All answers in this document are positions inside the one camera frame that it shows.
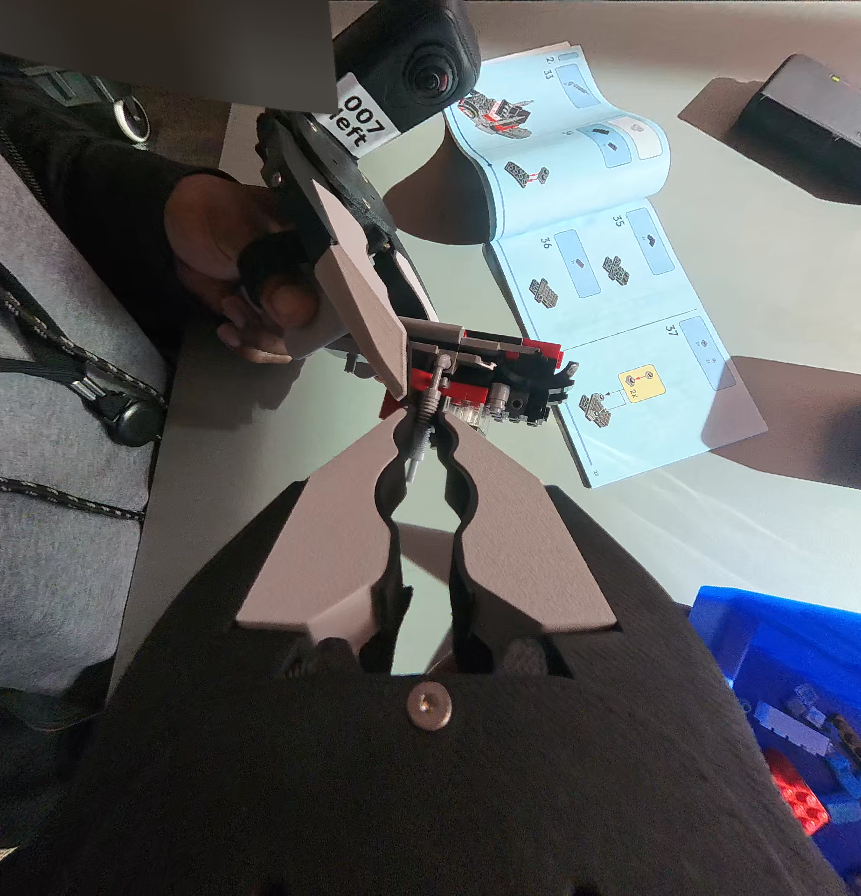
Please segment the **grey toy spring shock piece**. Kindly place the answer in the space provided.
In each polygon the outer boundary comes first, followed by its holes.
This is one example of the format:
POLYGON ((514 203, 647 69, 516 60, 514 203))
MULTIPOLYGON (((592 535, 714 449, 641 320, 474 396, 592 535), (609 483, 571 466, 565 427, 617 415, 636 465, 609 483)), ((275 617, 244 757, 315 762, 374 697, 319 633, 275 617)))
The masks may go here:
POLYGON ((448 386, 447 374, 451 369, 452 361, 453 357, 447 352, 439 351, 437 353, 430 383, 418 401, 414 421, 414 441, 405 470, 407 485, 414 482, 418 467, 424 460, 430 445, 435 415, 443 397, 441 389, 448 386))

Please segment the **white desk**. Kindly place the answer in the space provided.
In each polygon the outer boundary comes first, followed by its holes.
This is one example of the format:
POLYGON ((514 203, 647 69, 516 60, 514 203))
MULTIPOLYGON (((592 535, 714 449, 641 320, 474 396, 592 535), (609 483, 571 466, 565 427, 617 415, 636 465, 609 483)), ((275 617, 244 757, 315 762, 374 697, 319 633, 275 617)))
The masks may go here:
MULTIPOLYGON (((557 424, 492 427, 670 594, 742 588, 861 612, 861 204, 729 129, 802 53, 861 86, 861 2, 473 2, 485 58, 567 40, 667 133, 653 205, 769 426, 585 488, 557 424)), ((210 327, 181 352, 114 686, 186 582, 285 487, 378 423, 380 385, 322 352, 249 365, 210 327)))

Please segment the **person's left hand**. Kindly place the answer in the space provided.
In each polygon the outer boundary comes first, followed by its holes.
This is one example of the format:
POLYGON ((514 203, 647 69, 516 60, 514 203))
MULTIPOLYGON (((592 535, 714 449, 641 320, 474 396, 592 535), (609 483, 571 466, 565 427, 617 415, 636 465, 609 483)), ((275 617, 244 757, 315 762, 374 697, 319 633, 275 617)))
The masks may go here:
POLYGON ((165 228, 181 285, 217 317, 218 339, 253 364, 290 364, 286 331, 310 323, 319 295, 298 266, 279 266, 264 281, 261 308, 241 292, 237 263, 259 238, 292 229, 266 187, 208 174, 176 185, 165 228))

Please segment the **grey fabric clothing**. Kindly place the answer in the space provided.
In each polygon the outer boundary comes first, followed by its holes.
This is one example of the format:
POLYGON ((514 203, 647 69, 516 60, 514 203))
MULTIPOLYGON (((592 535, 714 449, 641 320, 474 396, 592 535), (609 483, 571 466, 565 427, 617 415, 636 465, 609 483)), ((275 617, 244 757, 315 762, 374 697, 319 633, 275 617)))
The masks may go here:
MULTIPOLYGON (((168 367, 0 151, 0 287, 75 345, 162 392, 168 367)), ((0 373, 0 477, 142 511, 153 448, 111 441, 71 389, 0 373)), ((0 490, 0 688, 61 693, 114 654, 137 521, 0 490)))

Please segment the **person's left forearm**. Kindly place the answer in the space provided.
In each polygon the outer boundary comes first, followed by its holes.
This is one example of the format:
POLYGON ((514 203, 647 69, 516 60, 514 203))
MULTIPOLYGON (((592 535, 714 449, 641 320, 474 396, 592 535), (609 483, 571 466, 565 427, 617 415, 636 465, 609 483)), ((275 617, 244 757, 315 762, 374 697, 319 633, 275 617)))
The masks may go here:
POLYGON ((175 360, 195 306, 177 276, 167 202, 185 177, 233 178, 107 137, 3 54, 0 154, 160 354, 175 360))

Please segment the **black flat box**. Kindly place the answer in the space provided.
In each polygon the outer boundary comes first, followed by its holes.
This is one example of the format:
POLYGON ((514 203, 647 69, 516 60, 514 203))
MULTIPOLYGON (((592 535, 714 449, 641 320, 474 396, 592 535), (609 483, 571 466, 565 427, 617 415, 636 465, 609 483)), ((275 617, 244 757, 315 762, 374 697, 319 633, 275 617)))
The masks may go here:
POLYGON ((736 128, 820 185, 861 200, 861 86, 802 53, 788 56, 750 97, 736 128))

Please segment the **toy brick vehicle model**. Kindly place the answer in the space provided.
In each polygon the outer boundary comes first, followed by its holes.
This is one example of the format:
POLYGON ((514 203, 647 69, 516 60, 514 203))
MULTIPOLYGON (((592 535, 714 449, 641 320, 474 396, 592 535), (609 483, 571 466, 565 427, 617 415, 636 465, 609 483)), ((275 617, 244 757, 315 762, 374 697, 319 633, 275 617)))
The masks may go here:
POLYGON ((439 375, 437 409, 478 430, 491 421, 537 427, 566 401, 579 364, 556 343, 499 335, 443 322, 402 318, 409 349, 409 389, 384 398, 380 419, 399 406, 420 405, 429 394, 438 357, 451 365, 439 375))

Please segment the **blue plastic bin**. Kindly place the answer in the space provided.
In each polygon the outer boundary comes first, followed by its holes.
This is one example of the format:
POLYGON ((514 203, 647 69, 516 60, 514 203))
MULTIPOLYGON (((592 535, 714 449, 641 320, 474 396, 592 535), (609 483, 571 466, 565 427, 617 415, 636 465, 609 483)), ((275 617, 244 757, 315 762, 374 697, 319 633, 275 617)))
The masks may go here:
POLYGON ((744 702, 756 703, 802 682, 861 714, 861 614, 703 587, 689 621, 747 719, 744 702))

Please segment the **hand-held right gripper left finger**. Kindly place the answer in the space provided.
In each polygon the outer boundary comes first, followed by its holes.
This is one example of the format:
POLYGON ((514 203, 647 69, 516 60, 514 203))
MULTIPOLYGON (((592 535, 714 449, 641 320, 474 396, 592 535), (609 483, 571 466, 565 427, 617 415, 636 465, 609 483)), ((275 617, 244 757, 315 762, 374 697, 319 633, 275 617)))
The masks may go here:
POLYGON ((393 514, 414 410, 398 409, 309 476, 235 618, 245 629, 345 641, 392 662, 412 590, 393 514))

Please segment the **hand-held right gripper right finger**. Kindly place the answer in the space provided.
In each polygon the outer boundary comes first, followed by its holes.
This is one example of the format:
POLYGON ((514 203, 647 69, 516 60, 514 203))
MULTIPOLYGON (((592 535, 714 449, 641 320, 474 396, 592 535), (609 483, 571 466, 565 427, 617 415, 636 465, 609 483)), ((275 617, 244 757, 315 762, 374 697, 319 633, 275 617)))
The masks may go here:
POLYGON ((452 413, 436 422, 458 517, 449 573, 457 666, 500 666, 511 644, 618 625, 546 487, 452 413))

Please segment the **pile of loose toy bricks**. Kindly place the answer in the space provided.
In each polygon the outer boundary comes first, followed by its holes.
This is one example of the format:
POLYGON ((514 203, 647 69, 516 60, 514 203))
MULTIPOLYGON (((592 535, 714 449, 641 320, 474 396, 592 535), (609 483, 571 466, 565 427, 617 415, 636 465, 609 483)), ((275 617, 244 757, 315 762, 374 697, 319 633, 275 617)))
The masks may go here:
POLYGON ((808 682, 742 705, 786 806, 861 894, 861 714, 808 682))

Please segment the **light blue instruction booklet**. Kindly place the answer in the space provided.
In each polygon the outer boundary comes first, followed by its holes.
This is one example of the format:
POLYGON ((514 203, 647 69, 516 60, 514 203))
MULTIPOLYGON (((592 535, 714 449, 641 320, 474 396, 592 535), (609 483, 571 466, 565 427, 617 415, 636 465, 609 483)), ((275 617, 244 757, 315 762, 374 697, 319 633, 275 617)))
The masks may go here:
POLYGON ((671 149, 566 42, 481 64, 445 113, 483 180, 484 257, 525 336, 575 364, 559 426, 586 487, 767 432, 658 218, 671 149))

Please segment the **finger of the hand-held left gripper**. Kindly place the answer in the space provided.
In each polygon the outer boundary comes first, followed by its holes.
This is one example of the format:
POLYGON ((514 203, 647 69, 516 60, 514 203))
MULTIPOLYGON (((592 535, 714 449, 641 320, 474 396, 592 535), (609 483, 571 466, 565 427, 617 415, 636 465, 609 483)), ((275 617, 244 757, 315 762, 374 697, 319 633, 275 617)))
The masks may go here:
POLYGON ((432 321, 432 302, 399 238, 381 249, 381 280, 397 316, 432 321))
POLYGON ((409 388, 409 349, 388 291, 370 263, 358 264, 340 244, 331 245, 315 265, 315 275, 345 331, 350 334, 394 399, 409 388))

